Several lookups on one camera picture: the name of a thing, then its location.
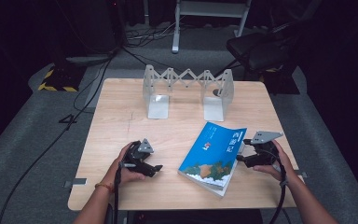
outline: bracelet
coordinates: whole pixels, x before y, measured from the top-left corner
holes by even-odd
[[[110,191],[111,193],[113,193],[113,188],[112,188],[112,186],[106,185],[106,184],[104,184],[104,183],[98,183],[98,184],[95,185],[95,188],[100,187],[100,186],[109,189],[109,191]]]

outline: controller cable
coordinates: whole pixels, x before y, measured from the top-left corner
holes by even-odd
[[[126,167],[124,160],[127,158],[127,153],[129,151],[129,148],[132,147],[132,144],[127,148],[126,154],[124,155],[123,159],[121,159],[121,162],[118,163],[118,168],[116,170],[115,174],[115,183],[114,183],[114,191],[115,191],[115,208],[114,208],[114,217],[113,217],[113,223],[117,224],[117,214],[118,214],[118,185],[121,183],[121,168]]]
[[[111,57],[109,59],[109,61],[107,62],[107,64],[104,66],[104,70],[103,70],[103,76],[106,72],[106,68],[107,66],[110,64],[110,62],[112,62],[112,59],[114,57]],[[100,88],[102,81],[103,81],[103,76],[98,84],[97,90]],[[7,199],[4,203],[4,206],[2,207],[1,210],[1,214],[0,214],[0,223],[2,222],[2,219],[4,217],[4,213],[5,210],[7,208],[7,204],[11,199],[11,196],[14,194],[14,191],[17,189],[17,186],[20,184],[20,182],[23,180],[24,177],[26,177],[28,175],[28,173],[32,170],[32,168],[37,164],[38,161],[40,161],[40,159],[42,159],[42,157],[49,151],[51,150],[51,148],[57,143],[57,141],[63,136],[64,133],[66,133],[66,131],[69,130],[69,127],[76,121],[76,119],[84,112],[84,110],[87,108],[87,106],[89,106],[89,104],[91,103],[92,99],[95,97],[95,95],[97,94],[97,91],[94,92],[94,94],[92,95],[91,99],[87,102],[86,105],[83,106],[83,108],[75,115],[75,117],[73,119],[71,119],[69,121],[69,123],[66,125],[66,127],[60,132],[60,134],[54,139],[54,141],[51,142],[50,145],[48,145],[48,147],[39,155],[39,157],[37,157],[34,162],[28,167],[28,169],[22,174],[22,176],[20,177],[20,179],[16,182],[16,184],[14,185],[14,187],[11,189],[10,193],[7,196]]]
[[[281,162],[281,159],[277,156],[275,156],[274,154],[270,153],[269,151],[260,149],[260,151],[263,151],[265,153],[268,153],[269,155],[271,155],[272,157],[275,158],[275,160],[279,163],[279,166],[272,164],[272,166],[275,168],[275,170],[277,170],[279,173],[281,173],[281,182],[280,182],[280,186],[281,186],[281,198],[279,200],[277,209],[275,211],[274,216],[272,217],[271,221],[269,222],[269,224],[272,224],[276,221],[278,215],[280,214],[281,210],[282,210],[282,206],[283,206],[283,201],[284,201],[284,196],[286,193],[286,185],[288,183],[287,181],[287,176],[286,176],[286,170],[284,169],[284,166]]]

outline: person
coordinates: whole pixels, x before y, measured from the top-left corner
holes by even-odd
[[[278,149],[282,165],[286,170],[288,180],[287,187],[292,192],[303,223],[337,223],[337,221],[327,212],[308,187],[297,176],[289,157],[283,151],[281,145],[275,140],[272,141]],[[113,183],[115,182],[115,173],[118,168],[118,163],[122,161],[130,144],[131,143],[128,143],[121,149],[118,157],[113,161],[112,165],[106,172],[106,175],[103,177],[101,184],[96,186],[95,190],[89,197],[89,200],[76,217],[74,221],[75,224],[104,222],[106,208],[109,204],[109,197],[113,193]],[[272,165],[257,165],[254,166],[253,169],[257,172],[270,174],[275,179],[281,181],[280,172],[278,172]],[[121,169],[120,186],[134,180],[145,180],[145,176],[139,173],[131,172],[127,168]]]

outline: paper stand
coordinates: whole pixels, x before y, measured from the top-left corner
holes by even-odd
[[[204,119],[210,121],[224,121],[228,105],[234,97],[234,82],[230,69],[223,74],[214,77],[209,70],[205,70],[196,76],[190,69],[177,75],[172,68],[168,68],[162,74],[154,70],[152,65],[147,65],[144,76],[143,95],[146,104],[147,117],[149,119],[167,119],[170,103],[168,94],[157,94],[158,84],[166,86],[168,92],[172,92],[173,85],[178,82],[187,88],[194,83],[199,83],[200,99],[203,103]]]

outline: right hand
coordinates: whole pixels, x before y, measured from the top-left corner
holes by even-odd
[[[275,147],[278,149],[279,158],[281,159],[281,163],[284,166],[288,178],[290,178],[289,176],[296,176],[296,172],[293,169],[293,165],[290,162],[290,159],[287,156],[287,154],[283,151],[281,145],[279,145],[279,143],[275,140],[272,140],[272,142],[274,143]],[[256,165],[253,167],[253,169],[258,172],[270,174],[279,181],[282,180],[281,173],[275,170],[275,168],[272,165]]]
[[[120,153],[118,154],[118,157],[113,161],[113,163],[110,165],[109,170],[106,172],[106,175],[104,176],[102,182],[108,185],[113,185],[115,183],[115,176],[116,176],[116,170],[118,168],[118,164],[120,161],[123,160],[124,156],[126,155],[126,152],[132,142],[129,142],[126,146],[124,146]],[[127,182],[133,181],[133,180],[145,180],[145,176],[140,173],[131,172],[127,168],[121,169],[121,184],[125,184]]]

